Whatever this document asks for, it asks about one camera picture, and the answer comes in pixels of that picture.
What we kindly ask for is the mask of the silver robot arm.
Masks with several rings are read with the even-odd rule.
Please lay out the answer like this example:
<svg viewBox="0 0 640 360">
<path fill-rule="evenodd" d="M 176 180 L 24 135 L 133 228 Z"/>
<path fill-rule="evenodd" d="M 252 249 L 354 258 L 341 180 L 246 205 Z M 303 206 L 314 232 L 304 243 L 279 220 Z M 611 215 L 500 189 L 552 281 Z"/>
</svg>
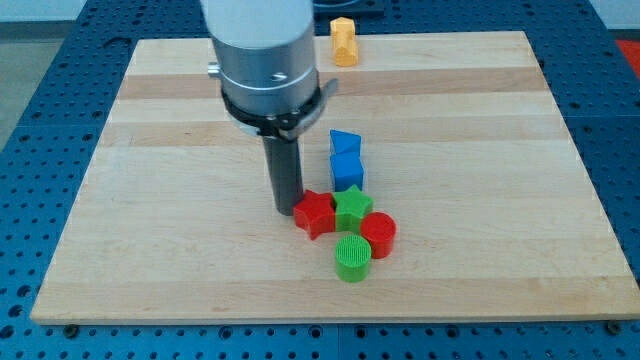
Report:
<svg viewBox="0 0 640 360">
<path fill-rule="evenodd" d="M 310 0 L 202 0 L 229 114 L 245 132 L 293 141 L 338 89 L 319 82 Z"/>
</svg>

